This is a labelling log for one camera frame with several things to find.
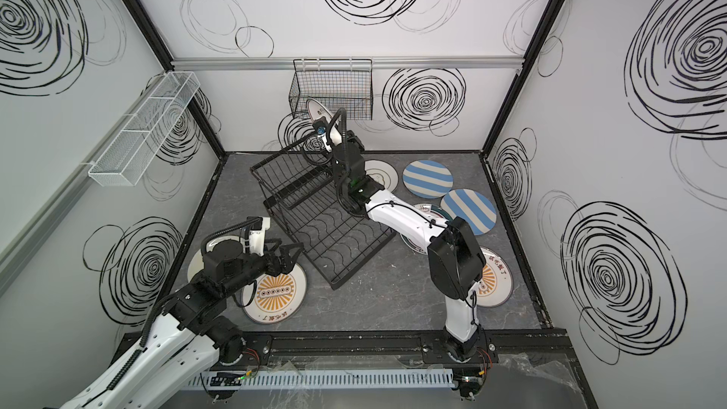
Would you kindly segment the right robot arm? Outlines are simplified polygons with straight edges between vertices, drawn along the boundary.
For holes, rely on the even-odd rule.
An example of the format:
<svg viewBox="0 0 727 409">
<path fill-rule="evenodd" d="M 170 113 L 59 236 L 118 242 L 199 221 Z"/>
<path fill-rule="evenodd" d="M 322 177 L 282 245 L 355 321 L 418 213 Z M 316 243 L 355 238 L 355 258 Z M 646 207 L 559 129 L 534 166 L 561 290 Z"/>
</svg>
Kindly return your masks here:
<svg viewBox="0 0 727 409">
<path fill-rule="evenodd" d="M 437 219 L 405 203 L 365 173 L 363 147 L 352 131 L 329 126 L 320 137 L 331 153 L 337 200 L 348 214 L 381 223 L 427 252 L 430 278 L 445 296 L 446 347 L 465 362 L 483 337 L 476 293 L 487 260 L 470 225 L 455 217 Z"/>
</svg>

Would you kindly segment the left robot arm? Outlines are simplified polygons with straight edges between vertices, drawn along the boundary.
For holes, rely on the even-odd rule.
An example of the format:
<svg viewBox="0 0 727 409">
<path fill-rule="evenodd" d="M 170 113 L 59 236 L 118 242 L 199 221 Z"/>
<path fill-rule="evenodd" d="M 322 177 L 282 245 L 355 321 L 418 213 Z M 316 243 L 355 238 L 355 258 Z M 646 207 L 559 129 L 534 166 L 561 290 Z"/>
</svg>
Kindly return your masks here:
<svg viewBox="0 0 727 409">
<path fill-rule="evenodd" d="M 261 276 L 290 274 L 301 242 L 269 239 L 268 217 L 249 217 L 207 236 L 203 267 L 151 308 L 138 340 L 71 400 L 67 408 L 159 408 L 195 376 L 250 353 L 223 314 L 230 299 Z"/>
</svg>

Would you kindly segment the white plate red characters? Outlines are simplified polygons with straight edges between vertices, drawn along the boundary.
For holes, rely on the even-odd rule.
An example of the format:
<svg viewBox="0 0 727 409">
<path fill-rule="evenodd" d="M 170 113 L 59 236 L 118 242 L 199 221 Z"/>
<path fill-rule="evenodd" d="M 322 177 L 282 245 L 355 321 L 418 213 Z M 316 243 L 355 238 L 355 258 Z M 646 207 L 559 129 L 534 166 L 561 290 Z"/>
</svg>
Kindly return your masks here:
<svg viewBox="0 0 727 409">
<path fill-rule="evenodd" d="M 309 98 L 306 102 L 306 107 L 316 137 L 322 143 L 322 147 L 326 151 L 330 151 L 331 147 L 329 147 L 327 132 L 332 121 L 331 112 L 315 98 Z"/>
</svg>

